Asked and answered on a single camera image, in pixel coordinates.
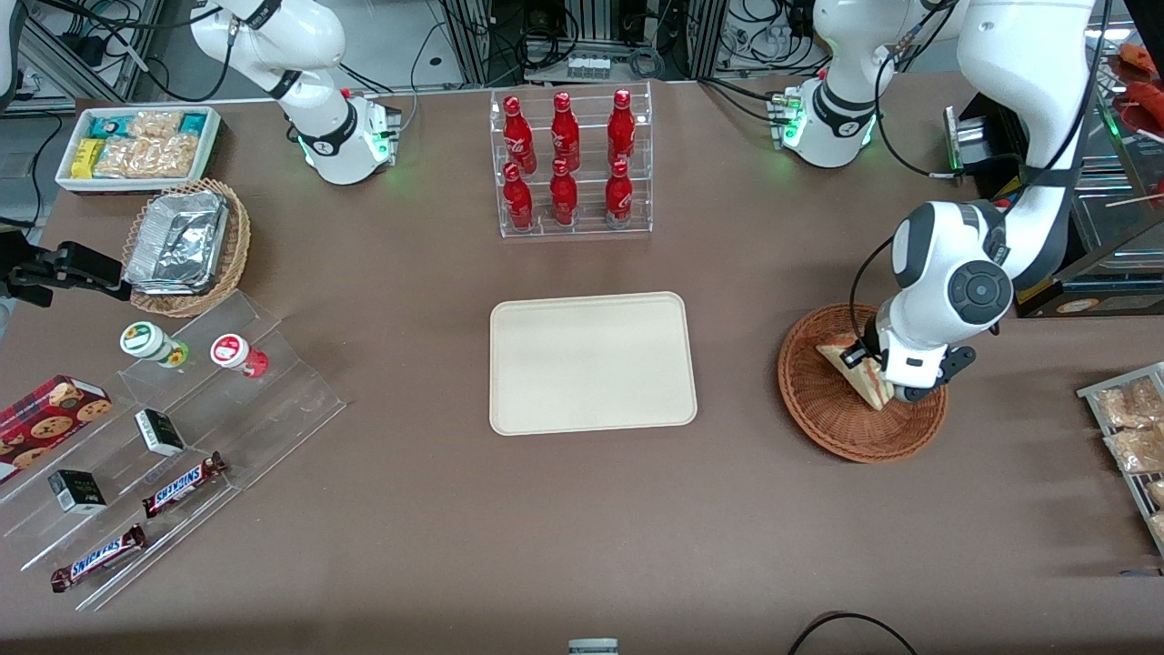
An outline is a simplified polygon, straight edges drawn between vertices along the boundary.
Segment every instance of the red bottle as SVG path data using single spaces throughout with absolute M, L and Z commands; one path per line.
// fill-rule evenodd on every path
M 554 157 L 566 159 L 570 170 L 582 165 L 582 143 L 579 138 L 579 119 L 570 109 L 570 94 L 560 91 L 554 93 L 554 122 L 549 126 L 554 140 Z
M 626 88 L 615 91 L 615 111 L 606 123 L 606 138 L 610 147 L 606 158 L 610 165 L 619 157 L 631 158 L 634 154 L 634 114 L 631 113 L 631 92 Z
M 549 194 L 554 198 L 554 220 L 566 227 L 574 225 L 579 209 L 579 185 L 570 175 L 569 163 L 562 157 L 554 159 Z
M 505 175 L 502 194 L 505 195 L 505 209 L 513 222 L 513 229 L 528 232 L 533 227 L 533 195 L 530 194 L 530 186 L 521 179 L 521 169 L 516 163 L 505 162 L 502 171 Z
M 533 130 L 530 121 L 521 115 L 521 102 L 509 95 L 502 102 L 505 107 L 505 149 L 510 161 L 521 166 L 521 172 L 533 175 L 538 170 L 538 157 L 533 154 Z
M 626 159 L 619 158 L 610 166 L 606 180 L 606 225 L 622 229 L 631 221 L 631 193 L 634 187 L 626 177 Z

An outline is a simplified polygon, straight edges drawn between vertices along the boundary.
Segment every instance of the wicker basket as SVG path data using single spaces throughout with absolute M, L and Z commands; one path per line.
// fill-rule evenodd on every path
M 134 306 L 173 318 L 189 318 L 222 301 L 239 285 L 242 269 L 247 265 L 247 248 L 250 247 L 250 218 L 247 215 L 247 207 L 242 206 L 239 195 L 229 186 L 215 179 L 199 179 L 192 184 L 166 188 L 162 191 L 161 195 L 176 195 L 196 191 L 214 191 L 230 202 L 226 234 L 222 235 L 222 252 L 219 255 L 218 279 L 214 282 L 214 286 L 201 296 L 148 296 L 134 291 L 129 297 L 129 301 Z M 122 265 L 129 262 L 129 255 L 134 250 L 134 243 L 137 242 L 137 230 L 141 228 L 144 216 L 146 207 L 142 207 L 137 212 L 134 226 L 129 228 L 126 245 L 121 249 Z
M 858 325 L 875 312 L 871 305 L 857 305 Z M 788 412 L 812 441 L 846 460 L 872 464 L 916 455 L 942 428 L 946 389 L 921 403 L 893 400 L 874 411 L 816 351 L 830 337 L 852 334 L 847 304 L 821 307 L 793 325 L 776 363 Z

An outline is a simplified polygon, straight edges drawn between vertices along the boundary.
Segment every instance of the plastic tiered stand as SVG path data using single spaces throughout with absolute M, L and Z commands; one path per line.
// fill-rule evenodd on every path
M 294 354 L 275 319 L 242 291 L 187 322 L 175 337 L 190 347 L 179 369 L 139 361 L 102 387 L 114 403 L 104 420 L 38 460 L 0 487 L 0 529 L 21 568 L 44 582 L 55 571 L 120 537 L 140 524 L 149 547 L 84 578 L 59 603 L 97 610 L 154 567 L 223 505 L 251 487 L 307 437 L 343 410 L 320 375 Z M 244 378 L 210 361 L 211 343 L 237 334 L 270 358 L 258 378 Z M 151 408 L 170 417 L 186 444 L 175 457 L 150 453 L 134 415 Z M 219 451 L 229 469 L 154 519 L 142 499 Z M 58 469 L 91 472 L 108 506 L 93 515 L 66 514 L 48 477 Z
M 631 197 L 631 220 L 622 229 L 612 229 L 606 225 L 606 180 L 610 179 L 610 162 L 606 158 L 606 123 L 615 106 L 615 91 L 627 88 L 631 92 L 631 113 L 634 114 L 634 154 L 630 159 L 627 176 L 634 185 Z M 654 119 L 651 107 L 651 86 L 648 84 L 623 85 L 580 85 L 570 86 L 570 105 L 579 119 L 582 141 L 582 162 L 574 171 L 579 186 L 579 215 L 575 223 L 563 227 L 553 216 L 553 205 L 549 195 L 549 180 L 553 178 L 552 163 L 554 147 L 551 142 L 549 126 L 554 121 L 554 100 L 552 97 L 533 97 L 523 91 L 494 91 L 490 95 L 489 136 L 494 152 L 494 185 L 497 187 L 497 215 L 502 236 L 509 238 L 544 240 L 548 237 L 603 237 L 603 236 L 643 236 L 654 227 L 652 204 L 652 134 Z M 505 112 L 502 100 L 506 95 L 517 95 L 521 100 L 521 113 L 533 129 L 533 150 L 538 156 L 538 169 L 533 175 L 525 176 L 526 184 L 533 193 L 533 229 L 518 232 L 505 211 L 505 197 L 502 187 L 505 178 L 502 166 L 509 161 L 505 150 Z

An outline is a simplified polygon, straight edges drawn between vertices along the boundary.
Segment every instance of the brown tablecloth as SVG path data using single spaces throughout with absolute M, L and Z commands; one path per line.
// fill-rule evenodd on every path
M 1158 560 L 1073 392 L 1164 359 L 1164 322 L 1008 320 L 973 342 L 920 456 L 840 462 L 781 405 L 781 339 L 846 297 L 909 209 L 971 188 L 880 140 L 814 169 L 696 84 L 653 90 L 655 232 L 587 243 L 502 242 L 488 93 L 424 97 L 399 165 L 350 187 L 304 164 L 274 102 L 221 105 L 212 173 L 254 223 L 242 287 L 352 405 L 95 614 L 0 553 L 0 638 L 21 640 L 0 650 L 511 655 L 611 635 L 629 655 L 780 653 L 852 610 L 928 654 L 1161 652 L 1164 581 L 1116 576 Z M 895 144 L 938 165 L 941 108 L 971 94 L 954 74 L 895 78 Z M 141 202 L 63 192 L 45 242 L 119 252 Z M 656 290 L 687 302 L 691 425 L 492 433 L 497 302 Z M 893 290 L 882 259 L 860 298 Z M 137 318 L 85 291 L 22 306 L 0 403 L 125 368 L 116 335 Z M 804 653 L 896 652 L 857 626 L 814 640 Z

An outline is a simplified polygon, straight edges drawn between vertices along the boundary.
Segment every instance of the white device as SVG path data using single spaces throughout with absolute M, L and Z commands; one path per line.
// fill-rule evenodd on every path
M 198 47 L 220 62 L 230 50 L 230 67 L 278 101 L 320 177 L 353 184 L 395 163 L 399 115 L 347 97 L 326 72 L 347 48 L 334 12 L 313 0 L 219 0 L 191 16 L 215 7 L 191 26 Z
M 1029 137 L 1027 166 L 1044 172 L 1028 180 L 1007 212 L 986 201 L 932 201 L 899 225 L 892 255 L 901 292 L 866 326 L 871 353 L 858 344 L 851 351 L 857 357 L 846 361 L 854 365 L 879 355 L 882 376 L 902 400 L 920 400 L 972 362 L 972 349 L 950 344 L 1001 319 L 1014 286 L 1052 273 L 1066 247 L 1066 199 L 1081 129 L 1074 122 L 1088 94 L 1084 30 L 1094 0 L 963 3 L 963 74 L 1017 114 Z
M 893 78 L 893 66 L 878 71 L 888 44 L 903 41 L 945 41 L 958 36 L 966 13 L 965 0 L 817 0 L 812 24 L 832 50 L 828 76 L 789 86 L 774 99 L 781 124 L 773 129 L 776 142 L 810 164 L 837 168 L 857 157 L 870 142 L 874 124 L 873 99 Z M 953 14 L 943 20 L 941 7 Z M 924 26 L 922 19 L 938 10 Z

